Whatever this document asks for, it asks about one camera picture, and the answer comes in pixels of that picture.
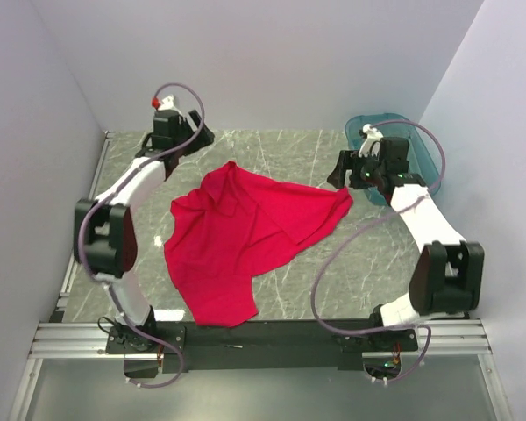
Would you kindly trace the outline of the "teal plastic basket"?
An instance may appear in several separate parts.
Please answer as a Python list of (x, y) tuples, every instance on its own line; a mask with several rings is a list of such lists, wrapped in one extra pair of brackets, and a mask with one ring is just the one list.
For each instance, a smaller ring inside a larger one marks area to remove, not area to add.
[[(398, 137), (404, 138), (409, 142), (409, 172), (406, 174), (404, 184), (399, 187), (426, 186), (432, 195), (438, 192), (441, 185), (440, 173), (431, 159), (423, 139), (417, 132), (421, 128), (420, 125), (394, 113), (351, 118), (345, 125), (345, 135), (350, 147), (348, 150), (359, 152), (363, 141), (359, 132), (366, 124), (370, 124), (380, 130), (383, 138)], [(387, 206), (395, 193), (395, 188), (376, 189), (371, 187), (363, 190), (371, 203)]]

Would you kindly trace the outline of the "red t shirt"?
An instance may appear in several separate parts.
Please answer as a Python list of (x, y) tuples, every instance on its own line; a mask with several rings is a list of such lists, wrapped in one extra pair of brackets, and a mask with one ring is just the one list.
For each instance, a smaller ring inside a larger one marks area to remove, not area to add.
[(332, 234), (352, 204), (347, 189), (277, 182), (229, 161), (171, 203), (171, 281), (197, 324), (240, 325), (258, 313), (253, 277)]

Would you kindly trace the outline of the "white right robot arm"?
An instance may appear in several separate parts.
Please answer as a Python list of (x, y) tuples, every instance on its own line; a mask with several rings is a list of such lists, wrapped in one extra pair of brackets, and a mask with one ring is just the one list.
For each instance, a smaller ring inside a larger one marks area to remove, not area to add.
[(407, 226), (420, 252), (406, 294), (382, 304), (371, 325), (356, 333), (371, 346), (386, 350), (397, 330), (414, 328), (433, 318), (475, 310), (480, 301), (485, 252), (445, 219), (426, 181), (409, 170), (409, 143), (385, 137), (367, 140), (363, 151), (343, 150), (327, 181), (337, 189), (377, 189)]

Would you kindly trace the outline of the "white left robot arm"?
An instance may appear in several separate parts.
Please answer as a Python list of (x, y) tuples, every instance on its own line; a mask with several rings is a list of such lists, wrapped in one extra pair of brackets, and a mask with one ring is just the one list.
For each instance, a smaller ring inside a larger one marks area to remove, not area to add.
[(183, 115), (175, 108), (159, 108), (152, 131), (123, 175), (99, 196), (75, 206), (75, 260), (110, 299), (116, 312), (114, 337), (126, 339), (137, 352), (168, 344), (158, 338), (153, 307), (134, 271), (138, 242), (133, 214), (170, 177), (181, 157), (211, 145), (214, 138), (203, 112)]

